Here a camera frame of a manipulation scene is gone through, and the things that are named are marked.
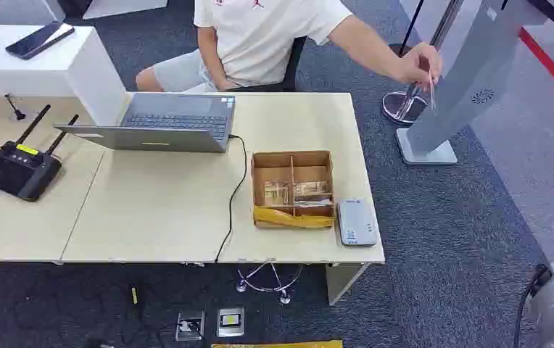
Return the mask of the person's left hand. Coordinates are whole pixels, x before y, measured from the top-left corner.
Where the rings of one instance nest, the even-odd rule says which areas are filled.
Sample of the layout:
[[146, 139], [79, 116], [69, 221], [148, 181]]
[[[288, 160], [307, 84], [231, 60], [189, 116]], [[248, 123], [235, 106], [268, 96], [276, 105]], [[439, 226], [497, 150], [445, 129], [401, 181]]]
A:
[[414, 83], [424, 91], [435, 86], [442, 72], [442, 58], [436, 48], [428, 43], [419, 43], [400, 57], [396, 80]]

